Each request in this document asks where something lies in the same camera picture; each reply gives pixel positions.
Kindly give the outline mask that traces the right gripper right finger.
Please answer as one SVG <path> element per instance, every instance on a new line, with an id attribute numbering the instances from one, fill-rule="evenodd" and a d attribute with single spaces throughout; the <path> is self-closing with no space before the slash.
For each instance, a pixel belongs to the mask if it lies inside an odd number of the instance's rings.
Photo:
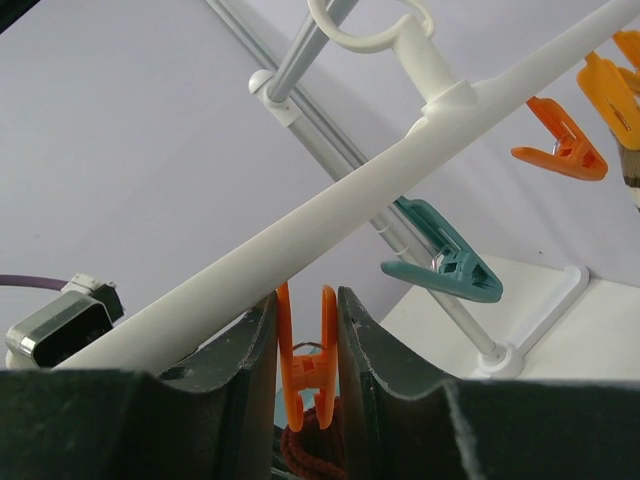
<path id="1" fill-rule="evenodd" d="M 637 383 L 463 380 L 337 296 L 349 478 L 638 477 Z"/>

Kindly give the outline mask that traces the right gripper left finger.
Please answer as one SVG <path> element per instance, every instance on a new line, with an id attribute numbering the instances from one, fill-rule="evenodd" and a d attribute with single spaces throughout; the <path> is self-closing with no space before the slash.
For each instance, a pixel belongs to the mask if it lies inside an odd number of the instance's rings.
<path id="1" fill-rule="evenodd" d="M 5 479 L 267 479 L 277 300 L 159 376 L 5 371 Z"/>

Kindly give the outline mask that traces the tan striped sock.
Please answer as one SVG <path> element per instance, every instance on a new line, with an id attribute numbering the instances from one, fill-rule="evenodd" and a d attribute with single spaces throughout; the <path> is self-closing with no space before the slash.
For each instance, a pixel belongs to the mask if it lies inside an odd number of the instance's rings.
<path id="1" fill-rule="evenodd" d="M 346 454 L 341 397 L 334 400 L 332 422 L 319 426 L 316 408 L 304 412 L 300 431 L 287 426 L 281 434 L 281 454 L 290 471 L 303 479 L 346 480 Z"/>

